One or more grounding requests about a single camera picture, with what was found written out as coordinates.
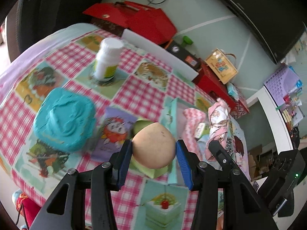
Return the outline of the white shelf frame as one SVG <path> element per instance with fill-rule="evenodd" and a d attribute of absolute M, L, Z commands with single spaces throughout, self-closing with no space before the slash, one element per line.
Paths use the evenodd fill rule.
<path fill-rule="evenodd" d="M 266 115 L 274 137 L 277 152 L 280 153 L 294 149 L 284 119 L 280 111 L 276 109 L 276 103 L 265 86 L 246 100 L 249 108 L 257 102 L 260 103 Z"/>

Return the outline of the red gift bag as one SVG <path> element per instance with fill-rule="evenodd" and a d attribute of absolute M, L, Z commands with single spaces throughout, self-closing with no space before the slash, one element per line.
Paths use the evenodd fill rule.
<path fill-rule="evenodd" d="M 168 42 L 177 33 L 162 9 L 135 2 L 96 3 L 83 14 L 129 29 L 157 45 Z"/>

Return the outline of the pink white striped towel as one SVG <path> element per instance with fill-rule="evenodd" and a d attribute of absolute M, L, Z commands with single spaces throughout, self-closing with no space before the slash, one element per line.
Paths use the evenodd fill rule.
<path fill-rule="evenodd" d="M 205 112 L 196 108 L 187 108 L 183 111 L 186 118 L 186 124 L 182 133 L 182 140 L 184 141 L 187 149 L 195 153 L 201 159 L 201 152 L 197 146 L 197 141 L 194 137 L 196 128 L 201 122 L 205 122 L 207 116 Z"/>

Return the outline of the black cabinet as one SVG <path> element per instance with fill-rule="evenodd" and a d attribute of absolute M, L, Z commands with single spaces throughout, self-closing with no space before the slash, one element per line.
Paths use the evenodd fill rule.
<path fill-rule="evenodd" d="M 52 33 L 89 23 L 83 12 L 102 0 L 17 0 L 5 19 L 10 61 Z"/>

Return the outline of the leopard print scrunchie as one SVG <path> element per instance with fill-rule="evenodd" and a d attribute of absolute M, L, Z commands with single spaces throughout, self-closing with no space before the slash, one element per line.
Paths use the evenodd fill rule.
<path fill-rule="evenodd" d="M 236 159 L 235 139 L 233 137 L 227 138 L 225 150 L 233 160 Z"/>

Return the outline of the blue wet wipes pack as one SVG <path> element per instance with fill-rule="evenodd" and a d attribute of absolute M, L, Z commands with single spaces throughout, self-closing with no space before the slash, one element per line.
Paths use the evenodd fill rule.
<path fill-rule="evenodd" d="M 226 84 L 228 94 L 235 100 L 239 101 L 239 93 L 237 88 L 232 83 Z"/>

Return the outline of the red patterned gift box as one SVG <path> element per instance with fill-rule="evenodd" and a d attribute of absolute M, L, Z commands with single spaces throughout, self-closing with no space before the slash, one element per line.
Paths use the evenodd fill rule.
<path fill-rule="evenodd" d="M 230 115 L 234 119 L 239 119 L 242 116 L 250 113 L 249 106 L 247 105 L 246 99 L 241 92 L 239 92 L 239 99 L 236 101 L 236 106 L 230 110 Z"/>

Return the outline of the pink patterned cloth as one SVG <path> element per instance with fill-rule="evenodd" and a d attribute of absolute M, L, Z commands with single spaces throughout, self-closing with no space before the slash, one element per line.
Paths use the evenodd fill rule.
<path fill-rule="evenodd" d="M 207 161 L 215 161 L 213 154 L 209 150 L 210 142 L 218 141 L 224 149 L 226 148 L 230 121 L 229 112 L 230 108 L 228 104 L 221 98 L 217 98 L 214 105 L 208 109 L 210 130 L 209 139 L 205 147 L 205 159 Z"/>

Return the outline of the blue face mask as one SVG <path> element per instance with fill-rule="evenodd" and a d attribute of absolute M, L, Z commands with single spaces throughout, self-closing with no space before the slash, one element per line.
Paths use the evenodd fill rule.
<path fill-rule="evenodd" d="M 209 140 L 210 136 L 209 135 L 203 135 L 198 141 L 197 145 L 201 153 L 205 152 L 205 148 L 207 146 L 207 142 Z"/>

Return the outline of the teal shallow box tray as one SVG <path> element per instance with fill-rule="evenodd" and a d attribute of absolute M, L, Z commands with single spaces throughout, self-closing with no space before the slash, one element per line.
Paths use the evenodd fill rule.
<path fill-rule="evenodd" d="M 180 184 L 181 143 L 200 161 L 209 163 L 216 170 L 222 169 L 210 152 L 209 144 L 217 141 L 223 148 L 227 146 L 230 116 L 229 106 L 224 100 L 218 98 L 204 112 L 179 98 L 171 99 L 162 111 L 160 122 L 174 136 L 175 151 L 178 153 L 172 161 L 168 177 L 170 184 Z"/>

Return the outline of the green dumbbell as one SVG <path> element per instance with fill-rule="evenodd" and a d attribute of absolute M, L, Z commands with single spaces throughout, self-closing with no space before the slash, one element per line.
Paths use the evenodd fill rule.
<path fill-rule="evenodd" d="M 186 35 L 182 38 L 181 47 L 185 48 L 186 46 L 191 46 L 194 42 Z"/>

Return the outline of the teal plastic toy case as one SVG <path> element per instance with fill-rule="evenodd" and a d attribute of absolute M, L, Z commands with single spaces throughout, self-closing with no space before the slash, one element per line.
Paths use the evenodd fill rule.
<path fill-rule="evenodd" d="M 56 150 L 78 152 L 94 133 L 95 114 L 90 98 L 57 87 L 38 110 L 33 132 L 40 141 Z"/>

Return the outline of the green tissue pack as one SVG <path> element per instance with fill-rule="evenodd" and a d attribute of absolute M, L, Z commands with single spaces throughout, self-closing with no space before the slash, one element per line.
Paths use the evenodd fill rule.
<path fill-rule="evenodd" d="M 196 127 L 194 137 L 200 139 L 203 135 L 208 135 L 210 132 L 210 127 L 205 122 L 200 122 Z"/>

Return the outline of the red carton box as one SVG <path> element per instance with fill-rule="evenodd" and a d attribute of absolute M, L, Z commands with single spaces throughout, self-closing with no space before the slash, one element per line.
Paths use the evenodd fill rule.
<path fill-rule="evenodd" d="M 226 86 L 201 59 L 198 76 L 193 82 L 211 98 L 215 100 L 217 98 L 223 99 L 231 110 L 236 107 L 236 101 L 228 94 Z"/>

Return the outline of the purple baby wipes pack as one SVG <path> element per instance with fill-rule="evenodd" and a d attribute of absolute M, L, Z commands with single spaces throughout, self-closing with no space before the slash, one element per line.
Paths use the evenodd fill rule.
<path fill-rule="evenodd" d="M 113 153 L 119 152 L 124 141 L 129 139 L 137 117 L 118 108 L 107 107 L 99 129 L 99 137 L 91 159 L 108 161 Z"/>

